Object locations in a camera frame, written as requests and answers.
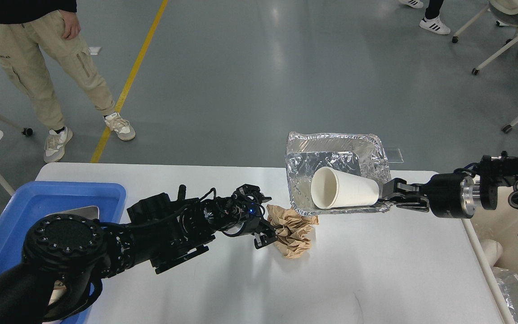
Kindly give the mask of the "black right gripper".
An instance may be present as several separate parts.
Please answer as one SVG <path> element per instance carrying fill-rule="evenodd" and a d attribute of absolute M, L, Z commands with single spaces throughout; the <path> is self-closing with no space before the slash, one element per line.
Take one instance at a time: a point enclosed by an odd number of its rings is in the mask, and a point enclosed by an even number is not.
<path fill-rule="evenodd" d="M 426 196 L 424 183 L 394 178 L 382 185 L 380 201 L 390 201 L 410 211 L 431 211 L 444 219 L 471 219 L 476 209 L 474 185 L 473 178 L 467 174 L 437 174 L 430 178 Z"/>

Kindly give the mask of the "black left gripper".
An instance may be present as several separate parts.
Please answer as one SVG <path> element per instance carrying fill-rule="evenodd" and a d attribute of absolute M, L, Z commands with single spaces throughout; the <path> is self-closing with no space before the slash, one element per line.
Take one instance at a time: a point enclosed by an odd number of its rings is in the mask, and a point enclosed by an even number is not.
<path fill-rule="evenodd" d="M 276 229 L 263 218 L 262 204 L 271 200 L 252 184 L 243 184 L 230 197 L 217 197 L 216 230 L 230 237 L 252 234 L 255 249 L 277 242 Z"/>

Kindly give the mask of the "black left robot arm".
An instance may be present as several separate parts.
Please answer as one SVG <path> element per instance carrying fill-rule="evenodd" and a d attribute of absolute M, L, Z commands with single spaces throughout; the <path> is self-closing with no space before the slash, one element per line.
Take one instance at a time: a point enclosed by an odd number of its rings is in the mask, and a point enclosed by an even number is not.
<path fill-rule="evenodd" d="M 211 188 L 201 198 L 167 193 L 129 207 L 128 224 L 105 223 L 58 213 L 39 219 L 25 235 L 21 262 L 0 274 L 0 324 L 41 324 L 87 310 L 103 290 L 102 280 L 150 261 L 156 274 L 209 250 L 216 232 L 254 236 L 255 248 L 274 243 L 265 219 L 270 197 L 244 184 L 228 197 Z"/>

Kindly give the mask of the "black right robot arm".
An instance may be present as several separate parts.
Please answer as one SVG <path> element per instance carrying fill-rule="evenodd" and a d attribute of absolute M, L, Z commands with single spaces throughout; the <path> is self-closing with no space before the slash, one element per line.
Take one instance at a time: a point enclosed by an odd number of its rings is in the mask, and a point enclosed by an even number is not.
<path fill-rule="evenodd" d="M 426 183 L 407 183 L 394 178 L 380 186 L 379 202 L 412 211 L 432 212 L 442 219 L 471 219 L 479 208 L 498 207 L 498 189 L 509 187 L 510 207 L 518 211 L 518 157 L 502 152 L 485 155 L 479 162 L 448 174 L 433 175 Z"/>

